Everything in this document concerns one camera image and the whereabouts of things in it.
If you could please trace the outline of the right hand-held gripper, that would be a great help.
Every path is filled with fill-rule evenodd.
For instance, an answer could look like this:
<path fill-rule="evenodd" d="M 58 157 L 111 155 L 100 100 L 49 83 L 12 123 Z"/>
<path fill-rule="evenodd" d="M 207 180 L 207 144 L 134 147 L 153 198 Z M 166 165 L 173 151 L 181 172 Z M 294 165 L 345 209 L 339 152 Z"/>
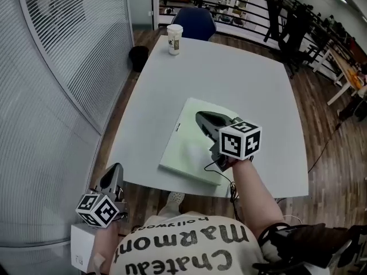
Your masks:
<path fill-rule="evenodd" d="M 262 127 L 258 125 L 212 111 L 197 112 L 196 123 L 213 141 L 209 151 L 222 172 L 235 161 L 246 160 L 260 150 Z"/>

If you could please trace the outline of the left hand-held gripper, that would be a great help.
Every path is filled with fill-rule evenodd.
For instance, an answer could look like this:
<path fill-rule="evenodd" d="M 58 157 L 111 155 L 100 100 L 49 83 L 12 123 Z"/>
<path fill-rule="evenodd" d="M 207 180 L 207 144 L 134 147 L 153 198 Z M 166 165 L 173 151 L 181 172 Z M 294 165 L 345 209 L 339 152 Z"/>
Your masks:
<path fill-rule="evenodd" d="M 115 221 L 128 222 L 128 203 L 122 189 L 123 175 L 120 163 L 109 166 L 100 178 L 100 186 L 91 188 L 81 197 L 75 211 L 86 224 L 107 228 Z"/>

